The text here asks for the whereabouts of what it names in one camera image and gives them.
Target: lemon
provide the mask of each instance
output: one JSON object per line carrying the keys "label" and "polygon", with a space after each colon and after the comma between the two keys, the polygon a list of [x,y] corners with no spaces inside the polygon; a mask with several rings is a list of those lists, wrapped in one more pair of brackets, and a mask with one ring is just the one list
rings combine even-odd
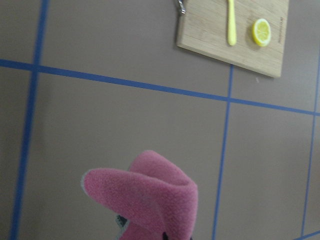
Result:
{"label": "lemon", "polygon": [[252,26],[252,37],[256,44],[265,47],[271,40],[271,28],[267,20],[260,18]]}

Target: towel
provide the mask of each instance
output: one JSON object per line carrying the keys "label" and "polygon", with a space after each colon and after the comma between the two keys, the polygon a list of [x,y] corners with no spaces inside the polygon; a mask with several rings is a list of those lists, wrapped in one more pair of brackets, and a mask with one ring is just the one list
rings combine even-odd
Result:
{"label": "towel", "polygon": [[147,150],[128,171],[96,168],[82,177],[85,193],[119,214],[119,240],[190,240],[198,187],[180,168]]}

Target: lemon slice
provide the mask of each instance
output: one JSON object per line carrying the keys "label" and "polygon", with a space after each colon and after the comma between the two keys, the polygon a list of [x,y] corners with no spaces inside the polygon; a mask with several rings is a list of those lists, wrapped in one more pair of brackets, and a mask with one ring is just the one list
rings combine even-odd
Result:
{"label": "lemon slice", "polygon": [[267,20],[260,18],[252,26],[252,37],[256,44],[265,47],[271,40],[271,28]]}

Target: crumpled pink towel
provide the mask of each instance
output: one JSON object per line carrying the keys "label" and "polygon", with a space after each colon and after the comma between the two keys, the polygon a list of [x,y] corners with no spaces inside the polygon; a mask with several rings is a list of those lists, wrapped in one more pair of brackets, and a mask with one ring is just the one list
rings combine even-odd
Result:
{"label": "crumpled pink towel", "polygon": [[88,196],[124,220],[119,240],[190,240],[198,187],[180,168],[148,150],[129,171],[97,168],[81,185]]}

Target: metal object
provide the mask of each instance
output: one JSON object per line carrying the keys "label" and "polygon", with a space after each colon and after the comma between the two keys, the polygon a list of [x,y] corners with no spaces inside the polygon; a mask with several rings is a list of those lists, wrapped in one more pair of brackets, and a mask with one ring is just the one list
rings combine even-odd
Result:
{"label": "metal object", "polygon": [[180,5],[180,13],[181,14],[185,14],[186,13],[186,8],[184,6],[184,3],[182,2],[182,0],[178,0],[179,5]]}

